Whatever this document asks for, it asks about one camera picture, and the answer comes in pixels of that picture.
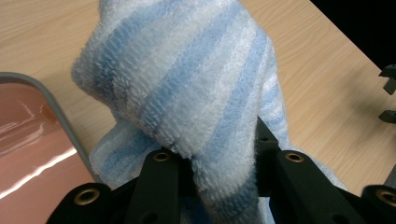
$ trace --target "fabric texture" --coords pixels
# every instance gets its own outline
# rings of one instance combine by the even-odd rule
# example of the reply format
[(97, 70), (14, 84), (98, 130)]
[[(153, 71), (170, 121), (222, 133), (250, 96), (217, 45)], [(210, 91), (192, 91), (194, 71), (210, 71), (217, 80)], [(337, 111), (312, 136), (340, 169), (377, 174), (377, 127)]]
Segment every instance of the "fabric texture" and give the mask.
[(183, 223), (273, 222), (255, 184), (257, 118), (282, 149), (299, 149), (264, 30), (235, 0), (102, 0), (100, 16), (72, 70), (117, 121), (90, 155), (93, 170), (114, 189), (167, 147), (191, 160), (199, 195)]

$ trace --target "wood grain surface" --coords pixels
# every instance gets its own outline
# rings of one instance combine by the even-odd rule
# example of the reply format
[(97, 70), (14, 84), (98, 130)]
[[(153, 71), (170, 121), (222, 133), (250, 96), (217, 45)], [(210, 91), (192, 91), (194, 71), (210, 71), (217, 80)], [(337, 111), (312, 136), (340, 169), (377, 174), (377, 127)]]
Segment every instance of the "wood grain surface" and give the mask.
[[(293, 144), (355, 194), (383, 184), (396, 162), (396, 126), (377, 116), (396, 99), (382, 90), (380, 69), (310, 1), (241, 2), (274, 41)], [(87, 152), (115, 123), (70, 77), (98, 20), (97, 0), (0, 0), (0, 71), (42, 82)]]

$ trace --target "towel fold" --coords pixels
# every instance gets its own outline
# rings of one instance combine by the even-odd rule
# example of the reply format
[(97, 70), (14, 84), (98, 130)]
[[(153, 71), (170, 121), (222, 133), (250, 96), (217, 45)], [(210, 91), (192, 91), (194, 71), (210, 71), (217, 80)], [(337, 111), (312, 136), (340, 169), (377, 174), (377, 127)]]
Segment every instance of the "towel fold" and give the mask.
[(100, 15), (72, 70), (117, 121), (93, 170), (114, 189), (167, 147), (191, 160), (199, 195), (182, 222), (271, 223), (255, 184), (257, 117), (282, 149), (299, 149), (269, 36), (235, 0), (102, 0)]

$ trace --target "screw hole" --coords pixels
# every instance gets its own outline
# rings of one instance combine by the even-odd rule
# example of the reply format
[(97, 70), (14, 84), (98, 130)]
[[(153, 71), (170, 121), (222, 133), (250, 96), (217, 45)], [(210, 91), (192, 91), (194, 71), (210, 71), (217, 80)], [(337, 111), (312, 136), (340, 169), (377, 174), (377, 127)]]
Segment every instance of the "screw hole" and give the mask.
[(288, 153), (286, 154), (286, 159), (289, 161), (294, 161), (294, 162), (302, 162), (304, 161), (304, 158), (296, 153)]
[(98, 189), (84, 189), (80, 191), (75, 197), (75, 204), (86, 205), (93, 203), (97, 198), (99, 198), (100, 191)]
[(144, 215), (142, 216), (142, 222), (143, 222), (144, 224), (155, 223), (155, 222), (157, 221), (157, 219), (158, 219), (157, 214), (152, 213), (152, 212), (146, 213), (146, 214), (144, 214)]
[(167, 161), (169, 160), (170, 156), (168, 153), (160, 152), (154, 155), (155, 161)]
[(341, 215), (334, 215), (332, 216), (332, 220), (337, 223), (337, 224), (348, 224), (349, 221), (347, 220), (346, 217), (343, 217)]

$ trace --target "blue stripe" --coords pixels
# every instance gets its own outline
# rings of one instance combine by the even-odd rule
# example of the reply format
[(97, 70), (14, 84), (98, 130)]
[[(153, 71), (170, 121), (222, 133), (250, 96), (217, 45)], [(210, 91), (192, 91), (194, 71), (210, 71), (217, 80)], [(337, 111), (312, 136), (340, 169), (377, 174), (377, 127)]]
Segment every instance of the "blue stripe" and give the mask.
[(248, 102), (249, 94), (254, 87), (254, 82), (258, 76), (260, 63), (265, 52), (266, 38), (261, 29), (258, 30), (253, 46), (247, 56), (245, 67), (242, 71), (236, 87), (229, 98), (229, 103), (224, 109), (222, 120), (219, 122), (216, 130), (212, 135), (212, 139), (205, 146), (202, 154), (211, 161), (216, 161), (221, 153), (226, 153), (228, 148), (225, 148), (226, 143), (230, 141), (229, 136), (237, 122), (240, 120), (241, 114), (244, 112)]
[(124, 19), (113, 31), (104, 44), (103, 50), (98, 54), (95, 63), (99, 69), (96, 76), (95, 87), (108, 104), (113, 105), (115, 95), (113, 91), (114, 69), (120, 61), (120, 56), (128, 46), (128, 43), (139, 34), (139, 32), (149, 23), (158, 20), (167, 12), (172, 10), (180, 0), (165, 0), (160, 3), (139, 8), (130, 17)]
[(180, 55), (177, 62), (166, 75), (165, 80), (147, 98), (147, 104), (142, 106), (140, 120), (142, 125), (155, 133), (163, 114), (180, 94), (182, 87), (201, 69), (201, 64), (213, 48), (219, 44), (233, 19), (243, 8), (233, 3), (224, 9)]

